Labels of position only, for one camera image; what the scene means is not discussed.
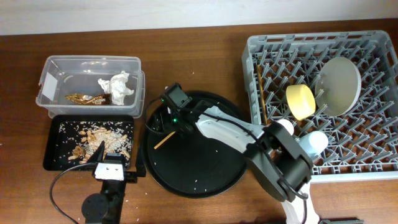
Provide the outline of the white napkin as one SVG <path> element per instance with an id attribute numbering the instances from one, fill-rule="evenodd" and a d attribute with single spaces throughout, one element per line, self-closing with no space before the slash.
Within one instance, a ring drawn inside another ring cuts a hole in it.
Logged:
<path id="1" fill-rule="evenodd" d="M 105 94 L 111 95 L 112 104 L 123 106 L 125 97 L 134 93 L 134 90 L 126 86 L 128 78 L 129 73 L 122 71 L 120 74 L 114 75 L 110 80 L 103 80 L 100 78 L 98 84 Z"/>

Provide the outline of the gold brown snack wrapper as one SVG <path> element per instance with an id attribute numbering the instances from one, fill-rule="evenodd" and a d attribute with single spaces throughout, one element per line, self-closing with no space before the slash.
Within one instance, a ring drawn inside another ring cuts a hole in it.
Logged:
<path id="1" fill-rule="evenodd" d="M 110 105 L 111 94 L 102 94 L 98 96 L 90 96 L 84 94 L 74 93 L 72 95 L 66 95 L 65 98 L 74 103 L 81 105 Z"/>

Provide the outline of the yellow bowl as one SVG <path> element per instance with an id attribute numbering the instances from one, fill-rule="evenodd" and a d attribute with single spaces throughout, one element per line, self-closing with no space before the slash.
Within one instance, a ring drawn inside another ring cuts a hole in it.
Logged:
<path id="1" fill-rule="evenodd" d="M 315 97 L 304 84 L 288 86 L 286 99 L 291 113 L 299 121 L 313 115 L 316 110 Z"/>

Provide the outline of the grey plate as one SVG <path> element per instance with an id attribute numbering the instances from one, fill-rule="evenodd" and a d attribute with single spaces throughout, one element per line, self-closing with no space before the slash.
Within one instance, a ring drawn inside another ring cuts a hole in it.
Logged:
<path id="1" fill-rule="evenodd" d="M 354 107 L 361 91 L 361 74 L 351 60 L 333 58 L 324 64 L 319 76 L 315 101 L 319 107 L 326 105 L 324 114 L 340 116 Z"/>

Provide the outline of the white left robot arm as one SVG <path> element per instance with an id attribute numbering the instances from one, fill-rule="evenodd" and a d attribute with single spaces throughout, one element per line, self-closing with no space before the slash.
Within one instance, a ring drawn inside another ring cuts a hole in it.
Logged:
<path id="1" fill-rule="evenodd" d="M 101 142 L 97 150 L 87 160 L 86 164 L 71 167 L 60 173 L 50 185 L 49 197 L 55 209 L 72 223 L 77 221 L 67 215 L 55 202 L 53 188 L 59 178 L 67 172 L 91 167 L 93 177 L 102 182 L 101 190 L 98 193 L 87 196 L 81 206 L 85 223 L 119 223 L 121 219 L 126 185 L 136 184 L 138 178 L 146 176 L 146 168 L 142 159 L 137 158 L 135 171 L 124 170 L 124 157 L 120 153 L 105 153 L 105 142 Z"/>

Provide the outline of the light blue cup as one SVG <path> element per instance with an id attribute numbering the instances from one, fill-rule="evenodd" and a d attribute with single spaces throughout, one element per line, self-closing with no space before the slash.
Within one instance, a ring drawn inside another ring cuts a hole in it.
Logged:
<path id="1" fill-rule="evenodd" d="M 301 137 L 298 143 L 311 160 L 315 160 L 327 148 L 328 137 L 321 131 L 312 131 Z"/>

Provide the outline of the food scraps pile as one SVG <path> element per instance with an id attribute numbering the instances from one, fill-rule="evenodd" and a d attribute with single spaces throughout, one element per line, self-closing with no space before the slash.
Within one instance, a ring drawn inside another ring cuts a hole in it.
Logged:
<path id="1" fill-rule="evenodd" d="M 105 141 L 104 155 L 122 153 L 131 160 L 133 123 L 122 121 L 64 121 L 58 129 L 55 160 L 66 165 L 85 163 Z"/>

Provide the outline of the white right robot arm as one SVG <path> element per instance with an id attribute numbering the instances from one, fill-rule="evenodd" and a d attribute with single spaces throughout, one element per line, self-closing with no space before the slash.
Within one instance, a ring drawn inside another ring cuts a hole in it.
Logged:
<path id="1" fill-rule="evenodd" d="M 313 162 L 280 123 L 242 121 L 234 106 L 209 98 L 164 101 L 146 120 L 144 162 L 168 191 L 204 198 L 233 186 L 246 169 L 278 200 L 287 223 L 318 223 L 310 196 Z"/>

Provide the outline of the wooden chopstick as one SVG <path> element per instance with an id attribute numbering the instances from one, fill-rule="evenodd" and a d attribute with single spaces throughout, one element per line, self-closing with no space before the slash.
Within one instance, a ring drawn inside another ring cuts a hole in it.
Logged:
<path id="1" fill-rule="evenodd" d="M 158 149 L 160 146 L 162 146 L 168 139 L 170 139 L 174 134 L 176 133 L 176 131 L 171 132 L 170 134 L 168 134 L 166 137 L 164 137 L 158 144 L 156 144 L 154 146 L 154 149 Z"/>
<path id="2" fill-rule="evenodd" d="M 264 117 L 264 124 L 267 124 L 267 113 L 266 113 L 266 104 L 264 101 L 264 89 L 262 87 L 262 67 L 257 65 L 257 79 L 259 84 L 259 91 L 260 91 L 260 104 L 262 106 L 262 113 Z"/>

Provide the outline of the pink cup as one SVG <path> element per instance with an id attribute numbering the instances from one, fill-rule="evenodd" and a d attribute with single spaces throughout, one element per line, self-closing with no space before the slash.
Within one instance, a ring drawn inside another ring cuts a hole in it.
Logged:
<path id="1" fill-rule="evenodd" d="M 277 120 L 277 122 L 279 123 L 279 124 L 281 124 L 288 132 L 289 132 L 289 134 L 292 136 L 293 135 L 293 133 L 294 133 L 294 126 L 293 126 L 293 124 L 289 121 L 289 120 L 287 120 L 287 119 L 279 119 L 279 120 Z"/>

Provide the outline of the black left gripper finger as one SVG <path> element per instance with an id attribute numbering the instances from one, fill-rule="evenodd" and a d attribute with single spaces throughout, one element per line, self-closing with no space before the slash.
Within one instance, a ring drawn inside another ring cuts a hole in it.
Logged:
<path id="1" fill-rule="evenodd" d="M 146 176 L 146 167 L 145 167 L 144 160 L 142 157 L 142 145 L 140 145 L 137 150 L 135 168 L 136 168 L 137 177 L 145 177 Z"/>
<path id="2" fill-rule="evenodd" d="M 88 158 L 87 163 L 101 162 L 105 151 L 105 141 L 102 141 L 97 150 Z"/>

